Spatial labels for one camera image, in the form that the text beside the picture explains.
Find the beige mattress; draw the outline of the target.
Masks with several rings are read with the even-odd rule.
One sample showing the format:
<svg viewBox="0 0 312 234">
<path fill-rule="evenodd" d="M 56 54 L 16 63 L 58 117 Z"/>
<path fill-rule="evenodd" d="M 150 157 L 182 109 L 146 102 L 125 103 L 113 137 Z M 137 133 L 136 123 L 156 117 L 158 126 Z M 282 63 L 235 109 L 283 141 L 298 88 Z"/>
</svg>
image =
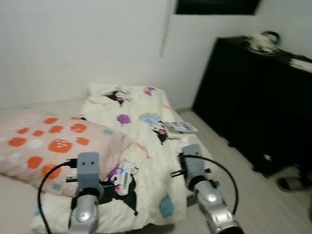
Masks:
<svg viewBox="0 0 312 234">
<path fill-rule="evenodd" d="M 76 117 L 83 103 L 78 99 L 2 108 L 0 122 L 28 108 Z M 0 174 L 0 234 L 33 234 L 30 223 L 37 208 L 36 192 L 32 185 Z"/>
</svg>

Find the cream cartoon print blanket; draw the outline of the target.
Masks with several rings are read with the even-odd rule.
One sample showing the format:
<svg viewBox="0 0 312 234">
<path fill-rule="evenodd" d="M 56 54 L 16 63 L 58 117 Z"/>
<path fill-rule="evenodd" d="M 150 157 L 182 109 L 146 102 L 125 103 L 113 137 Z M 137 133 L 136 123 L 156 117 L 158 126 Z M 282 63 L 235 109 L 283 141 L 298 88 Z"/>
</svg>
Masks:
<svg viewBox="0 0 312 234">
<path fill-rule="evenodd" d="M 132 139 L 122 161 L 132 162 L 135 194 L 123 199 L 104 196 L 98 206 L 97 234 L 121 234 L 148 225 L 172 225 L 187 216 L 187 189 L 178 154 L 197 142 L 192 134 L 169 131 L 163 122 L 176 122 L 179 115 L 162 89 L 148 85 L 91 84 L 80 118 L 98 123 Z"/>
</svg>

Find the dark window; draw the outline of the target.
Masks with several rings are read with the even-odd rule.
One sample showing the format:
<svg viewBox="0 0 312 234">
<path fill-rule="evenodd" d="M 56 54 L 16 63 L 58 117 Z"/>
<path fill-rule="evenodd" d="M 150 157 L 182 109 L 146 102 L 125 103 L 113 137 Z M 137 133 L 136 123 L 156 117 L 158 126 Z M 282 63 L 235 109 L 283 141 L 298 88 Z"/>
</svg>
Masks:
<svg viewBox="0 0 312 234">
<path fill-rule="evenodd" d="M 190 15 L 254 15 L 261 0 L 177 0 L 175 13 Z"/>
</svg>

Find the black dresser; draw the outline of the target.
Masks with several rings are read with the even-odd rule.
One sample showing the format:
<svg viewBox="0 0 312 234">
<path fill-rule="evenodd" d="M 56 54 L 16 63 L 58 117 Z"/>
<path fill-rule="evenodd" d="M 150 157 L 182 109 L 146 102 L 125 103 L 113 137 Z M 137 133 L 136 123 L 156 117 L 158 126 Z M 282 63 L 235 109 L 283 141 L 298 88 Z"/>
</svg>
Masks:
<svg viewBox="0 0 312 234">
<path fill-rule="evenodd" d="M 253 53 L 243 36 L 217 38 L 192 107 L 264 176 L 303 162 L 312 74 L 291 58 Z"/>
</svg>

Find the white cloth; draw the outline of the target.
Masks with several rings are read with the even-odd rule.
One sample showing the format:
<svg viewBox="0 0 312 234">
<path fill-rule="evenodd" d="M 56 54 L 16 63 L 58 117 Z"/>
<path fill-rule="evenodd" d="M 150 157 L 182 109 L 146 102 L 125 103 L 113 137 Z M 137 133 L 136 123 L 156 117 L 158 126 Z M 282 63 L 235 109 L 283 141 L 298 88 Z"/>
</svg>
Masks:
<svg viewBox="0 0 312 234">
<path fill-rule="evenodd" d="M 290 62 L 288 62 L 288 64 L 290 67 L 296 68 L 300 71 L 312 73 L 312 61 L 307 57 L 299 55 L 290 56 Z"/>
</svg>

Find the white printed card pack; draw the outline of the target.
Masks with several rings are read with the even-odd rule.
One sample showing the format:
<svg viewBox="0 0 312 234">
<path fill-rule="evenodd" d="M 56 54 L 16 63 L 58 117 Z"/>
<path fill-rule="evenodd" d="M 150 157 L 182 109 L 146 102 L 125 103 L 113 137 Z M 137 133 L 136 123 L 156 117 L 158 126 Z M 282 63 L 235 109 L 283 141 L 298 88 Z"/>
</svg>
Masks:
<svg viewBox="0 0 312 234">
<path fill-rule="evenodd" d="M 163 122 L 163 125 L 170 131 L 181 134 L 193 134 L 198 132 L 198 129 L 189 122 Z"/>
</svg>

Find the dark slipper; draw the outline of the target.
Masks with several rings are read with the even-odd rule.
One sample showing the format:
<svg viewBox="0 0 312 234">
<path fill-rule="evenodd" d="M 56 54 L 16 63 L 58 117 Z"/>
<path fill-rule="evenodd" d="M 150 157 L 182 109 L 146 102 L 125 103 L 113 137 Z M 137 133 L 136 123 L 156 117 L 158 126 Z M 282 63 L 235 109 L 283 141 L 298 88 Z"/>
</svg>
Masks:
<svg viewBox="0 0 312 234">
<path fill-rule="evenodd" d="M 278 188 L 284 192 L 299 192 L 311 187 L 310 179 L 301 177 L 281 177 L 276 181 Z"/>
</svg>

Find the pink pillow with orange prints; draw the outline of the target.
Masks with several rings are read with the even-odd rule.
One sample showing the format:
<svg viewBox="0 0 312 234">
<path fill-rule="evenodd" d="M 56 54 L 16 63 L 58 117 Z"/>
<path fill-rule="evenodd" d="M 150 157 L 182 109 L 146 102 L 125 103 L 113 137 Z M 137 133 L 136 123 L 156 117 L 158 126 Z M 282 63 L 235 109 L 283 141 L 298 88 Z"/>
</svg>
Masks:
<svg viewBox="0 0 312 234">
<path fill-rule="evenodd" d="M 72 197 L 78 185 L 65 179 L 75 176 L 76 170 L 57 165 L 80 153 L 97 152 L 100 180 L 113 183 L 111 176 L 131 145 L 126 134 L 98 123 L 24 109 L 0 122 L 0 174 L 53 195 Z M 127 195 L 118 195 L 115 187 L 105 189 L 105 195 L 123 199 L 134 195 L 135 187 L 133 181 Z"/>
</svg>

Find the white device with green stripe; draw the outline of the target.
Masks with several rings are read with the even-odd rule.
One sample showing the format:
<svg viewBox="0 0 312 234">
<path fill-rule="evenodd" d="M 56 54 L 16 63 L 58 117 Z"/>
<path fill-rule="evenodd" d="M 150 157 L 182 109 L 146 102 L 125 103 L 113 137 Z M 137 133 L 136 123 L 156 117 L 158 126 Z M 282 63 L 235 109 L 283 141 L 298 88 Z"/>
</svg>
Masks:
<svg viewBox="0 0 312 234">
<path fill-rule="evenodd" d="M 122 162 L 117 166 L 116 173 L 111 176 L 118 195 L 127 195 L 134 181 L 133 176 L 138 172 L 136 165 L 132 162 Z"/>
</svg>

